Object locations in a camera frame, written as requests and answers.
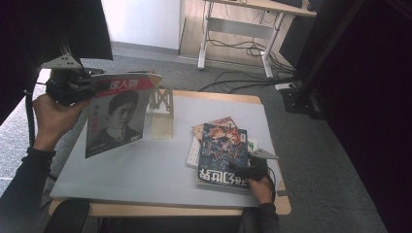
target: comic book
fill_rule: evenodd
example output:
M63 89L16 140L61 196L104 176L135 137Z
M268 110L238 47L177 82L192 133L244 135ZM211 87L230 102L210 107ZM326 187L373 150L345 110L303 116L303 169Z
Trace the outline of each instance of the comic book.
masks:
M205 123L197 170L198 184L248 189L248 182L235 177L229 164L249 166L248 136L244 129Z
M215 119L213 121L208 122L210 124L226 126L230 128L237 128L236 124L234 123L233 119L228 116L225 118ZM203 124L194 125L192 128L194 136L196 137L199 143L202 141L202 134L203 134Z

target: gray carpet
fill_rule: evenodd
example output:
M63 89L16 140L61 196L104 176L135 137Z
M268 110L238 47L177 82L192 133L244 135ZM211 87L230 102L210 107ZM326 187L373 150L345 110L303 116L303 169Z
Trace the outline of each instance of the gray carpet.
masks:
M198 90L228 71L207 67L200 72L193 64L122 56L116 56L115 61L83 60L83 63L86 67L110 72L155 70L162 75L164 84L181 90ZM241 74L227 74L224 78L248 79ZM223 92L214 88L207 91ZM282 232L387 232L348 155L325 121L287 113L282 96L274 86L247 88L233 93L256 95L264 105L292 205L289 215L280 216ZM57 146L58 158L52 166L54 174L61 171L85 120L83 115L75 129ZM14 175L27 147L26 135L24 111L19 107L15 115L0 127L0 140L5 148L0 154L2 178ZM2 193L9 181L0 181ZM38 229L34 232L43 231L48 221L47 209L41 212ZM95 232L96 227L96 218L90 217L83 232Z

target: cable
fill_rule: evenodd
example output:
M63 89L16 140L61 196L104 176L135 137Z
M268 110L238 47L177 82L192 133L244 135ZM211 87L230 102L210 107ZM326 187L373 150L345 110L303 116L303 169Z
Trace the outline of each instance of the cable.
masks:
M252 78L252 80L218 81L218 79L220 79L225 74L236 74L236 73L248 76L249 78ZM240 71L229 71L229 72L223 72L223 73L219 74L212 83L201 87L198 91L203 91L206 88L212 86L214 88L215 92L218 92L216 90L216 87L219 87L222 92L231 93L235 90L239 90L239 89L243 89L243 88L251 88L251 87L256 87L256 86L266 87L266 86L271 86L271 85L275 85L275 84L279 84L279 83L289 83L289 82L292 82L292 81L295 81L295 80L296 80L296 77L285 78L285 79L282 79L282 80L280 80L280 79L279 80L273 80L273 79L268 79L268 78L260 78L260 77L250 76L250 75L248 75L244 72L240 72ZM243 84L243 85L240 85L240 86L230 86L230 85L228 85L229 83L248 83L248 84Z

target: magazine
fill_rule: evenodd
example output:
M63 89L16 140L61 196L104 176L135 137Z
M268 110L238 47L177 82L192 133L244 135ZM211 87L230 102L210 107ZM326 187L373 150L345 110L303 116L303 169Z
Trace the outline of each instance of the magazine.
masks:
M88 113L86 158L142 138L150 95L160 80L149 73L91 77L96 93Z
M248 182L235 177L229 165L249 167L247 131L205 123L197 171L198 184L248 189Z
M219 126L226 126L229 128L237 128L236 124L234 123L233 119L230 116L225 117L225 118L215 119L208 123L219 125ZM194 136L196 137L197 141L199 141L200 143L202 141L203 124L195 125L191 129L193 130Z

